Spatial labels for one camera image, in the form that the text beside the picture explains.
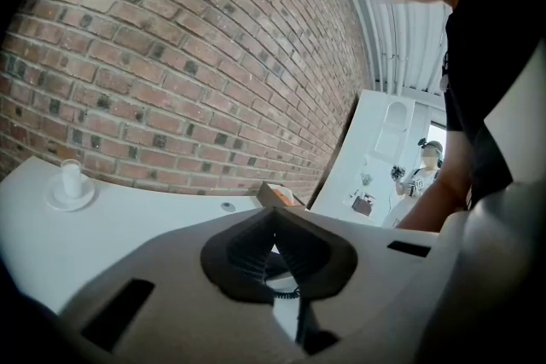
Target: dark slot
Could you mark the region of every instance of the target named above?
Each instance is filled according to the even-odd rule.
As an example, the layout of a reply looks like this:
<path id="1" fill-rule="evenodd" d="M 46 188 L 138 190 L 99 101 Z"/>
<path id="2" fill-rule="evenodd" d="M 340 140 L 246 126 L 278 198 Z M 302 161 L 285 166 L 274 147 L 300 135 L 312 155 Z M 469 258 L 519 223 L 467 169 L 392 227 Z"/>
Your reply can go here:
<path id="1" fill-rule="evenodd" d="M 154 289 L 147 280 L 134 279 L 82 330 L 82 335 L 111 352 Z"/>
<path id="2" fill-rule="evenodd" d="M 403 253 L 409 253 L 410 255 L 415 255 L 416 257 L 424 258 L 430 252 L 430 247 L 412 245 L 411 243 L 404 243 L 403 241 L 393 241 L 389 246 L 389 249 L 394 251 L 402 251 Z"/>

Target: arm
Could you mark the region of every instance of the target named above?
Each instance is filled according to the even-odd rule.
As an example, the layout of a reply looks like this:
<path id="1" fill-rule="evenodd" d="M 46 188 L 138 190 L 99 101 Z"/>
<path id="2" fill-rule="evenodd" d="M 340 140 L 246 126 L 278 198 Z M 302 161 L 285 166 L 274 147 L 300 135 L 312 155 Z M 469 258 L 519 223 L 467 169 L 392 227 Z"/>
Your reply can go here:
<path id="1" fill-rule="evenodd" d="M 404 185 L 401 182 L 396 182 L 396 194 L 401 196 L 405 193 Z"/>
<path id="2" fill-rule="evenodd" d="M 460 131 L 448 131 L 444 163 L 436 181 L 397 228 L 439 232 L 447 216 L 466 206 L 472 147 Z"/>

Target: black headphones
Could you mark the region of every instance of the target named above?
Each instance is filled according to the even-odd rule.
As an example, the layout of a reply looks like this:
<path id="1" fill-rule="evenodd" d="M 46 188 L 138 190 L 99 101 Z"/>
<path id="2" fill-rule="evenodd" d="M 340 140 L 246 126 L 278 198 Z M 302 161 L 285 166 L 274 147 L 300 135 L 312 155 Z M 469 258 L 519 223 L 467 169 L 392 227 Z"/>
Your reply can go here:
<path id="1" fill-rule="evenodd" d="M 424 149 L 426 146 L 434 147 L 438 151 L 439 155 L 438 167 L 442 167 L 442 163 L 444 162 L 444 150 L 441 144 L 437 144 L 437 142 L 427 142 L 427 138 L 421 138 L 417 143 L 417 146 L 421 146 L 421 149 Z"/>

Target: hand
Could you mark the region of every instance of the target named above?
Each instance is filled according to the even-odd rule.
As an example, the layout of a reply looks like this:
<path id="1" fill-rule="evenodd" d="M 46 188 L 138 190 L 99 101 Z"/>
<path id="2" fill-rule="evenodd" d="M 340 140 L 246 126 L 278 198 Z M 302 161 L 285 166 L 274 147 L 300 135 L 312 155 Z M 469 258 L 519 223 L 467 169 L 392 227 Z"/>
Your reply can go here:
<path id="1" fill-rule="evenodd" d="M 408 197 L 415 197 L 417 195 L 417 188 L 413 183 L 405 183 L 404 185 L 404 194 Z"/>

